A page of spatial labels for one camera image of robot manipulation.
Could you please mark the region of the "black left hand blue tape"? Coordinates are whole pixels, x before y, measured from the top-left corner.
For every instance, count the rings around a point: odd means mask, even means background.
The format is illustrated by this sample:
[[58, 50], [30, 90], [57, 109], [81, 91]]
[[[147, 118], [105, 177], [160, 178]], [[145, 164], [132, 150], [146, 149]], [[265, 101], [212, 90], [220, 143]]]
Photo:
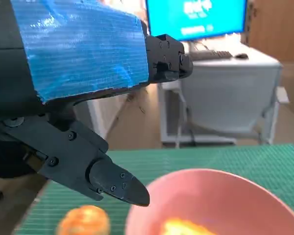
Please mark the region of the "black left hand blue tape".
[[97, 201], [148, 206], [74, 106], [192, 71], [181, 42], [100, 1], [0, 0], [0, 178], [39, 173]]

